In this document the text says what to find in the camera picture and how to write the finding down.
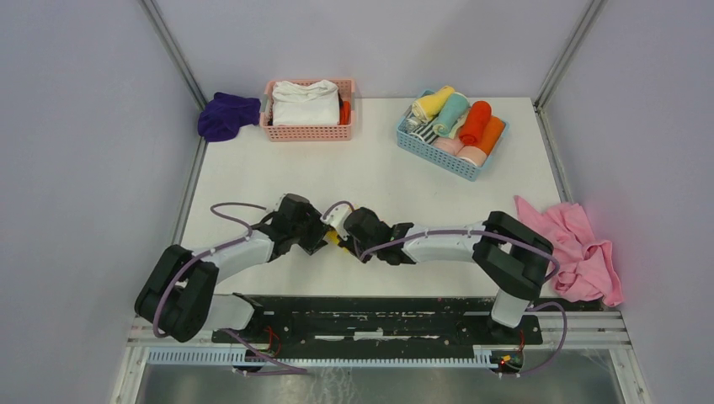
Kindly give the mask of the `yellow towel with grey pattern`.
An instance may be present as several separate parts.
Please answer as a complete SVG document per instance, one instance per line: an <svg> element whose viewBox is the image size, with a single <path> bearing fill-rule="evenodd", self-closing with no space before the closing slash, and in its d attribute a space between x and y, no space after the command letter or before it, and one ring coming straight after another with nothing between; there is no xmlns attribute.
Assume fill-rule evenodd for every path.
<svg viewBox="0 0 714 404"><path fill-rule="evenodd" d="M348 242L346 242L343 238L341 238L335 230L328 231L326 233L324 239L328 243L341 248L343 251L345 251L347 253L350 253L350 254L354 253L353 247L351 247Z"/></svg>

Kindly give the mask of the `purple cloth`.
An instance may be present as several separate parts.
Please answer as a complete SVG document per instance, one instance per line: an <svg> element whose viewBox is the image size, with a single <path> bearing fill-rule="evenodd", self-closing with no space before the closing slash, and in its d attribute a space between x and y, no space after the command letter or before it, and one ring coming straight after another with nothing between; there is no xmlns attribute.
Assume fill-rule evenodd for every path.
<svg viewBox="0 0 714 404"><path fill-rule="evenodd" d="M206 142L229 141L247 125L258 125L261 101L216 92L197 120L197 133Z"/></svg>

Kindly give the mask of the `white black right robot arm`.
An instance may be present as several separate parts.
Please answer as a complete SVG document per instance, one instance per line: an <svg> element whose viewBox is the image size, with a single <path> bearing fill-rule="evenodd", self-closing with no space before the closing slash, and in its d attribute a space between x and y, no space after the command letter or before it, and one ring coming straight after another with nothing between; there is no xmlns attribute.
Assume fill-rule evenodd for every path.
<svg viewBox="0 0 714 404"><path fill-rule="evenodd" d="M359 261L371 258L393 266L427 262L477 265L498 292L486 321L488 336L508 343L520 333L530 303L560 265L543 236L502 211L464 226L427 227L412 222L393 226L367 208L349 212L335 226L341 247Z"/></svg>

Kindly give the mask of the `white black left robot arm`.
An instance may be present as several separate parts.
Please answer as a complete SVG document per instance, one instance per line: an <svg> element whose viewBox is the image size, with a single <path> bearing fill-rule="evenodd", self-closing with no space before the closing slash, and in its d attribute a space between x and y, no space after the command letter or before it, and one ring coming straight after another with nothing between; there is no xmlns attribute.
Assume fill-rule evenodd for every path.
<svg viewBox="0 0 714 404"><path fill-rule="evenodd" d="M312 255L327 245L330 226L308 199L284 194L274 210L255 224L239 222L236 239L194 251L167 247L136 297L134 311L150 322L157 338L185 343L194 338L215 307L215 287L234 274L270 263L299 246Z"/></svg>

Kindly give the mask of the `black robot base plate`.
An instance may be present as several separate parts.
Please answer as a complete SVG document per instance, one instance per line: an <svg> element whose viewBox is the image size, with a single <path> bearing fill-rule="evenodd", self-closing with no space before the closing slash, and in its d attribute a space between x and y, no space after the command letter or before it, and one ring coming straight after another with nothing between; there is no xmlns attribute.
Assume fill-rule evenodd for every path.
<svg viewBox="0 0 714 404"><path fill-rule="evenodd" d="M461 297L252 295L256 313L238 336L278 359L470 359L476 346L541 345L540 323L511 329L490 317L493 300Z"/></svg>

